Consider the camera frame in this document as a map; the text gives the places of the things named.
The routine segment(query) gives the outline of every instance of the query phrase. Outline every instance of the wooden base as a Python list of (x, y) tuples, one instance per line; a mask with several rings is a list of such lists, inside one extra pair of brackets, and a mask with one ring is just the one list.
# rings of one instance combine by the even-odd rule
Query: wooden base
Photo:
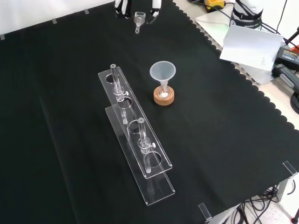
[(174, 101), (174, 90), (170, 86), (168, 86), (168, 88), (170, 89), (170, 94), (166, 98), (160, 98), (158, 96), (159, 88), (160, 88), (160, 86), (158, 86), (154, 90), (154, 101), (161, 106), (167, 106), (167, 105), (171, 104)]

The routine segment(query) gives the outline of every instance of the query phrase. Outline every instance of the black tablecloth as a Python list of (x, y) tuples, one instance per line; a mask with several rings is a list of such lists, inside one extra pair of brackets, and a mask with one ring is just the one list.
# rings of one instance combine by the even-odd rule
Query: black tablecloth
[[(299, 168), (298, 131), (172, 1), (138, 35), (112, 4), (89, 12), (0, 42), (1, 223), (197, 224), (198, 204), (214, 216), (289, 177), (284, 161)], [(168, 107), (153, 102), (161, 60), (177, 68)], [(112, 63), (173, 164), (176, 194), (149, 207), (105, 114), (98, 73)]]

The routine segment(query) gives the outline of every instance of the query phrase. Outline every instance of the white plastic funnel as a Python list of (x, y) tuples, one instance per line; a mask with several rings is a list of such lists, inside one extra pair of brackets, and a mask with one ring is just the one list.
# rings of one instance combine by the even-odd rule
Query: white plastic funnel
[(168, 61), (154, 63), (150, 70), (150, 76), (161, 83), (164, 92), (167, 92), (167, 83), (176, 73), (176, 67)]

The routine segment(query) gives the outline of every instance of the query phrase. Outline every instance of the paper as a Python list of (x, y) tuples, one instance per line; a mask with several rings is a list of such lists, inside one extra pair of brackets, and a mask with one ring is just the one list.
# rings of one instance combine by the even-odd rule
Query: paper
[(231, 25), (220, 59), (271, 71), (282, 39), (278, 34)]

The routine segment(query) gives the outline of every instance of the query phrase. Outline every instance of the clear acrylic test tube rack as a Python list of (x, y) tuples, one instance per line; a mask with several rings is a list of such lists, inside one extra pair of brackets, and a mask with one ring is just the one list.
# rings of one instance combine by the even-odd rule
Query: clear acrylic test tube rack
[(172, 164), (121, 69), (112, 64), (99, 78), (111, 103), (106, 113), (146, 205), (173, 195), (166, 174)]

